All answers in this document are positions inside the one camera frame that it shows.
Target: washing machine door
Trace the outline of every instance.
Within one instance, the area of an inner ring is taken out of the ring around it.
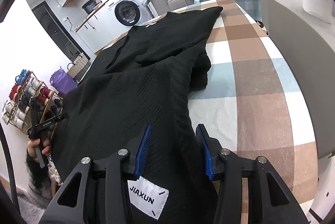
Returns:
[[[116,19],[125,26],[135,25],[141,18],[138,5],[131,0],[124,0],[115,6]]]

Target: wooden countertop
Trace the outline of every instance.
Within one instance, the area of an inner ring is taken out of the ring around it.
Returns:
[[[75,32],[78,32],[80,28],[86,24],[86,22],[97,12],[99,11],[109,0],[103,1],[94,11],[92,11],[86,18],[75,28]]]

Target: person's hand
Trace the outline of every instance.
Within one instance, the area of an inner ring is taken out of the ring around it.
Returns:
[[[33,139],[28,141],[28,154],[34,159],[34,161],[39,162],[37,158],[34,147],[38,146],[40,143],[40,139]],[[49,156],[51,154],[50,140],[47,138],[43,142],[44,149],[42,150],[42,154],[45,156]]]

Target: metal bolt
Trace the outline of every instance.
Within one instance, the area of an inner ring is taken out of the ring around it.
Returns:
[[[220,153],[221,153],[222,155],[229,155],[230,150],[227,149],[227,148],[223,148],[222,150],[220,150]]]
[[[264,156],[260,156],[260,157],[258,157],[258,161],[259,161],[261,164],[265,164],[268,160],[267,160]]]
[[[81,159],[81,163],[82,164],[88,164],[91,161],[91,159],[89,157],[84,157]]]
[[[126,150],[125,148],[120,149],[119,152],[118,152],[118,154],[119,154],[120,156],[124,156],[124,155],[126,155],[127,153],[128,153],[128,150]]]

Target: black sweater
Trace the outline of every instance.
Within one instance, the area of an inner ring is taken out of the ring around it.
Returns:
[[[212,222],[217,194],[203,169],[188,94],[207,85],[205,46],[221,11],[169,12],[154,25],[132,27],[98,55],[64,99],[69,117],[53,136],[52,159],[63,181],[83,157],[106,158],[150,124],[143,177],[170,192],[158,222]],[[135,223],[157,222],[134,206],[133,215]]]

